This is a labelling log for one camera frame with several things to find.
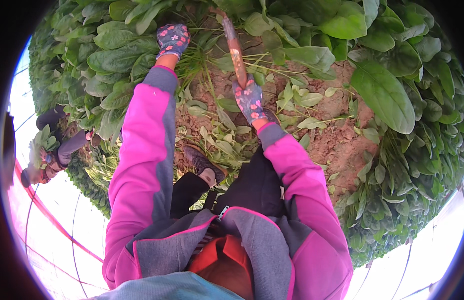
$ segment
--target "person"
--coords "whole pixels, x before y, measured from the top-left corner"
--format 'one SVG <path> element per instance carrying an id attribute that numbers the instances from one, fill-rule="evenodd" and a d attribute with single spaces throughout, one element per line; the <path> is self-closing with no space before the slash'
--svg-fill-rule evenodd
<path id="1" fill-rule="evenodd" d="M 201 192 L 172 182 L 173 70 L 190 39 L 182 24 L 160 27 L 157 39 L 161 50 L 135 87 L 109 187 L 102 273 L 111 291 L 94 299 L 343 299 L 353 268 L 322 168 L 268 120 L 253 77 L 245 89 L 237 82 L 233 89 L 261 147 L 212 211 L 184 211 L 189 203 L 176 192 L 189 194 L 189 201 Z M 184 152 L 202 190 L 225 176 L 198 149 Z M 268 178 L 261 155 L 280 180 Z M 281 182 L 284 200 L 277 194 Z M 267 203 L 274 201 L 271 209 Z M 171 206 L 178 203 L 177 211 Z"/>
<path id="2" fill-rule="evenodd" d="M 59 120 L 65 117 L 65 115 L 63 106 L 56 105 L 54 108 L 37 117 L 37 128 L 42 130 L 46 125 L 49 125 L 50 130 L 54 131 L 57 129 Z M 67 169 L 67 165 L 72 160 L 73 152 L 82 148 L 88 142 L 91 142 L 92 146 L 96 147 L 100 144 L 100 141 L 100 137 L 96 134 L 94 135 L 93 130 L 84 131 L 82 129 L 67 141 L 62 142 L 54 151 L 47 153 L 42 147 L 40 149 L 40 157 L 43 162 L 47 163 L 45 169 L 36 168 L 31 155 L 31 161 L 20 175 L 22 185 L 28 187 L 30 184 L 50 182 L 60 171 Z"/>

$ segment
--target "soil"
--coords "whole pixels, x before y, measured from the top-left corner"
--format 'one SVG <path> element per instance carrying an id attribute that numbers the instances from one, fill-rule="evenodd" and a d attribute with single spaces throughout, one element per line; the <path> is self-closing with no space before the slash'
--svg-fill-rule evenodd
<path id="1" fill-rule="evenodd" d="M 249 35 L 241 32 L 238 33 L 238 36 L 243 45 L 242 49 L 244 55 L 265 52 L 259 37 L 250 37 Z M 224 39 L 219 39 L 217 45 L 222 49 L 227 49 L 227 44 Z M 216 48 L 211 55 L 213 57 L 221 57 L 223 52 Z M 277 66 L 272 68 L 285 70 L 283 67 Z M 308 83 L 307 89 L 310 92 L 324 94 L 328 87 L 342 87 L 343 83 L 349 83 L 354 71 L 354 68 L 347 61 L 336 62 L 332 65 L 332 68 L 337 74 L 337 79 L 334 81 L 313 80 L 302 75 L 299 75 L 299 77 L 302 77 L 305 82 Z M 286 70 L 304 72 L 307 68 L 288 61 Z M 221 70 L 211 64 L 209 64 L 209 72 L 215 94 L 221 94 L 225 98 L 234 99 L 231 85 L 232 81 L 235 79 L 235 74 L 233 72 L 224 74 Z M 276 111 L 277 105 L 275 104 L 275 101 L 277 101 L 277 95 L 283 91 L 288 78 L 277 73 L 274 73 L 274 75 L 275 82 L 266 82 L 265 85 L 262 86 L 262 90 L 264 94 L 263 106 Z M 200 81 L 203 81 L 203 78 L 200 78 L 199 80 L 199 77 L 201 77 L 200 74 L 196 76 L 190 85 L 191 95 L 194 100 L 206 103 L 208 111 L 215 112 L 217 109 L 215 101 L 207 88 L 200 83 Z M 354 99 L 359 100 L 358 118 L 360 119 L 360 127 L 363 128 L 367 126 L 367 122 L 374 117 L 374 113 L 365 105 L 364 101 L 359 96 L 355 95 L 353 97 Z M 339 115 L 347 114 L 348 104 L 349 93 L 344 90 L 337 90 L 333 96 L 324 96 L 319 104 L 314 106 L 317 111 L 309 111 L 312 117 L 316 117 L 319 120 L 329 120 Z M 235 125 L 247 125 L 247 122 L 241 113 L 227 113 L 234 121 Z M 295 114 L 295 112 L 284 110 L 281 113 L 290 116 L 300 116 L 299 114 Z M 185 106 L 179 107 L 176 110 L 175 117 L 176 127 L 185 126 L 187 128 L 187 134 L 194 137 L 200 135 L 199 130 L 201 126 L 205 126 L 209 132 L 211 131 L 211 121 L 209 118 L 192 116 L 188 114 Z M 304 118 L 305 117 L 301 117 L 296 124 L 300 123 Z M 328 166 L 324 171 L 326 179 L 328 179 L 331 174 L 339 172 L 339 175 L 328 183 L 328 185 L 335 186 L 334 195 L 331 195 L 333 204 L 339 199 L 340 195 L 344 194 L 346 190 L 349 192 L 353 192 L 355 190 L 354 179 L 357 177 L 357 173 L 365 165 L 362 159 L 362 153 L 364 150 L 367 150 L 374 155 L 378 149 L 378 146 L 372 141 L 368 140 L 363 135 L 355 133 L 354 125 L 355 119 L 349 118 L 331 121 L 327 123 L 327 128 L 322 130 L 302 129 L 297 131 L 298 129 L 295 126 L 289 126 L 286 128 L 289 133 L 297 131 L 296 134 L 299 139 L 305 134 L 310 135 L 311 142 L 307 147 L 307 152 L 313 162 Z M 188 142 L 189 141 L 182 139 L 177 142 L 177 147 L 182 148 L 183 145 Z M 174 163 L 181 170 L 191 167 L 190 163 L 184 158 L 183 153 L 179 151 L 175 152 Z"/>

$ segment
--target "sneaker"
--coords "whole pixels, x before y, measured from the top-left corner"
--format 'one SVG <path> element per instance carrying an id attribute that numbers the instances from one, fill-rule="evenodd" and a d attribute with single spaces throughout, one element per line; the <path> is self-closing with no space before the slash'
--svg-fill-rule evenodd
<path id="1" fill-rule="evenodd" d="M 92 147 L 97 147 L 98 145 L 100 145 L 101 141 L 102 139 L 100 138 L 100 136 L 98 134 L 95 134 L 90 140 L 90 143 L 92 144 Z"/>
<path id="2" fill-rule="evenodd" d="M 227 170 L 211 163 L 199 147 L 194 145 L 185 145 L 183 147 L 183 152 L 185 153 L 185 157 L 194 165 L 197 174 L 201 174 L 206 168 L 210 168 L 215 173 L 215 182 L 217 184 L 222 182 L 227 176 Z"/>
<path id="3" fill-rule="evenodd" d="M 274 122 L 279 126 L 281 125 L 281 121 L 279 120 L 279 118 L 275 115 L 275 113 L 270 108 L 263 107 L 262 111 L 264 112 L 264 114 L 267 117 L 267 120 L 269 120 L 269 122 Z"/>

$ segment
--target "black pants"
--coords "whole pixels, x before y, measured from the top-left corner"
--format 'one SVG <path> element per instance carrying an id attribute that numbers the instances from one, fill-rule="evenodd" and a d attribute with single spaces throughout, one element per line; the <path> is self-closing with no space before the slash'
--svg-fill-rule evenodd
<path id="1" fill-rule="evenodd" d="M 281 217 L 286 213 L 281 199 L 282 182 L 262 147 L 242 164 L 239 177 L 225 194 L 217 198 L 213 213 L 220 214 L 225 206 L 245 207 L 263 215 Z M 170 217 L 179 219 L 190 213 L 189 207 L 209 190 L 205 181 L 193 173 L 182 176 L 173 186 Z"/>

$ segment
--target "hand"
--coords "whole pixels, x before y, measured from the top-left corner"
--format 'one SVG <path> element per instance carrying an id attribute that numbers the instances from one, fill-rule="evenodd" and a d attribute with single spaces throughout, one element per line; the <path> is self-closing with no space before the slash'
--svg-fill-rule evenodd
<path id="1" fill-rule="evenodd" d="M 157 41 L 160 45 L 157 59 L 164 54 L 174 54 L 180 60 L 190 43 L 190 34 L 184 24 L 167 24 L 157 30 Z"/>
<path id="2" fill-rule="evenodd" d="M 235 101 L 249 124 L 260 118 L 267 118 L 262 112 L 262 88 L 254 81 L 252 74 L 247 74 L 246 89 L 243 90 L 237 81 L 232 82 Z"/>
<path id="3" fill-rule="evenodd" d="M 45 149 L 42 147 L 40 148 L 40 158 L 42 161 L 45 161 L 47 159 L 47 152 L 45 152 Z"/>

